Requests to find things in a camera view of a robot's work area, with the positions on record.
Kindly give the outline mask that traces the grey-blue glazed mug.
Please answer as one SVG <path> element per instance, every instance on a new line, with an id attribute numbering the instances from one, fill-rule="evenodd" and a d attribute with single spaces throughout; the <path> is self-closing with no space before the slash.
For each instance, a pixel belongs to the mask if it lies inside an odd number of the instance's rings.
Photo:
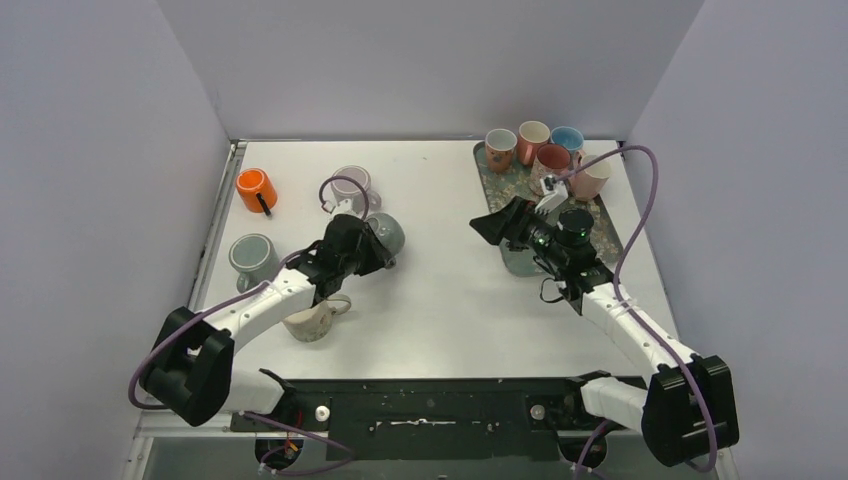
<path id="1" fill-rule="evenodd" d="M 366 223 L 393 258 L 401 253 L 406 234 L 397 219 L 385 212 L 375 212 L 366 218 Z"/>

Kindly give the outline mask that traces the mauve ribbed mug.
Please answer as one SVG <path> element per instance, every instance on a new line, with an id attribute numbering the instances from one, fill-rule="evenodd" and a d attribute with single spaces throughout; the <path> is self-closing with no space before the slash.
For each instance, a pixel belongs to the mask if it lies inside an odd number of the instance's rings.
<path id="1" fill-rule="evenodd" d="M 380 210 L 382 199 L 365 168 L 347 165 L 336 170 L 333 177 L 330 189 L 337 204 L 349 203 L 351 210 L 360 216 Z"/>

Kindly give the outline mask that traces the terracotta pink mug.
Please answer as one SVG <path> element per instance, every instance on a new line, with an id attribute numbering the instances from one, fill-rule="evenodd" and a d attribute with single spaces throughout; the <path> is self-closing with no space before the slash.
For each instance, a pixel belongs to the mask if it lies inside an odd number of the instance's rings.
<path id="1" fill-rule="evenodd" d="M 495 174 L 506 172 L 515 157 L 518 139 L 508 129 L 497 128 L 489 131 L 484 139 L 488 168 Z"/>

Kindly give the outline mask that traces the pink ghost pattern mug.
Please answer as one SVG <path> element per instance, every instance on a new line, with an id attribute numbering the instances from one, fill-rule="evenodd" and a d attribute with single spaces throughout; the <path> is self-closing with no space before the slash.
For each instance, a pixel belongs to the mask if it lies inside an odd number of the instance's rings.
<path id="1" fill-rule="evenodd" d="M 557 144 L 541 146 L 530 173 L 530 190 L 535 195 L 543 195 L 542 179 L 548 175 L 562 175 L 571 164 L 571 152 Z"/>

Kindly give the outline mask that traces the cream speckled mug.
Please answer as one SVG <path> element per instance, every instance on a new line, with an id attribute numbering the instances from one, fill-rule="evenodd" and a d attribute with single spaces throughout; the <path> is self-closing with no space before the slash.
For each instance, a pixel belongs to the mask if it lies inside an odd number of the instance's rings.
<path id="1" fill-rule="evenodd" d="M 315 342 L 327 335 L 336 316 L 347 313 L 351 307 L 349 296 L 334 295 L 308 310 L 284 318 L 282 325 L 295 340 L 302 343 Z"/>

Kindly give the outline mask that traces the light pink faceted mug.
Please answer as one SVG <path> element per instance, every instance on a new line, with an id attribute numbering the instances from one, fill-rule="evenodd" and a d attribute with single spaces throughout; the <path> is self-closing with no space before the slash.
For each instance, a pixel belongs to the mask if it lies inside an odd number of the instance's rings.
<path id="1" fill-rule="evenodd" d="M 602 160 L 575 174 L 570 179 L 573 196 L 578 201 L 591 201 L 600 194 L 611 174 L 612 168 L 608 160 Z"/>

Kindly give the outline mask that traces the salmon pink mug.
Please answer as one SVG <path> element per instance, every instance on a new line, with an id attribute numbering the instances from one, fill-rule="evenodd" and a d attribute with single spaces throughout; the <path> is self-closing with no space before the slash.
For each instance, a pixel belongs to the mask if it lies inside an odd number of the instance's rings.
<path id="1" fill-rule="evenodd" d="M 550 142 L 551 130 L 543 122 L 528 120 L 523 122 L 518 129 L 517 159 L 526 167 L 531 167 L 535 161 L 537 151 Z"/>

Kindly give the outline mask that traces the orange mug black handle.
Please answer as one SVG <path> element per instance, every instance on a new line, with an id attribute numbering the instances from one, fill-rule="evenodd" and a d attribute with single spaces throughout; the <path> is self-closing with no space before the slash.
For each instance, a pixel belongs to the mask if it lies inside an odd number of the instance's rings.
<path id="1" fill-rule="evenodd" d="M 245 207 L 253 213 L 272 215 L 272 209 L 278 201 L 277 191 L 262 169 L 243 170 L 236 178 L 236 190 Z"/>

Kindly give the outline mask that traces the light blue mug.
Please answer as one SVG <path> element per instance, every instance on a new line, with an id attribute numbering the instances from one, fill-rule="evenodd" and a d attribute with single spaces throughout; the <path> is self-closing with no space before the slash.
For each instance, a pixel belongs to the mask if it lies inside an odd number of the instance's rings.
<path id="1" fill-rule="evenodd" d="M 550 141 L 562 146 L 570 153 L 580 151 L 584 146 L 584 136 L 576 128 L 569 126 L 558 126 L 551 130 Z"/>

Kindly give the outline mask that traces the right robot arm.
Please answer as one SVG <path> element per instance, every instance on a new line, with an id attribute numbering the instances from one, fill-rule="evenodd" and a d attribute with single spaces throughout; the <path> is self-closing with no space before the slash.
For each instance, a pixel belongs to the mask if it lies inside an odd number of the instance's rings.
<path id="1" fill-rule="evenodd" d="M 668 467 L 716 455 L 739 442 L 729 366 L 672 338 L 637 305 L 591 244 L 589 213 L 566 210 L 551 224 L 535 201 L 516 196 L 488 218 L 500 225 L 487 240 L 530 251 L 556 285 L 559 294 L 553 300 L 568 303 L 600 329 L 645 383 L 631 386 L 600 370 L 578 376 L 580 413 L 640 433 L 656 460 Z"/>

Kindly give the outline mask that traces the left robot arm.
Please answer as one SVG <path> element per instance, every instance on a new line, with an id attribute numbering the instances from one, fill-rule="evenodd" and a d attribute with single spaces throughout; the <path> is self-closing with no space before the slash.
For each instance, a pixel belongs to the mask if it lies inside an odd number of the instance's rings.
<path id="1" fill-rule="evenodd" d="M 293 386 L 268 369 L 234 369 L 235 356 L 283 319 L 328 301 L 346 278 L 393 268 L 405 242 L 387 213 L 337 210 L 323 237 L 274 264 L 270 279 L 199 313 L 173 310 L 131 376 L 131 404 L 149 409 L 137 397 L 142 389 L 156 399 L 154 409 L 170 410 L 193 427 L 221 412 L 256 414 L 271 429 L 287 427 L 296 414 Z"/>

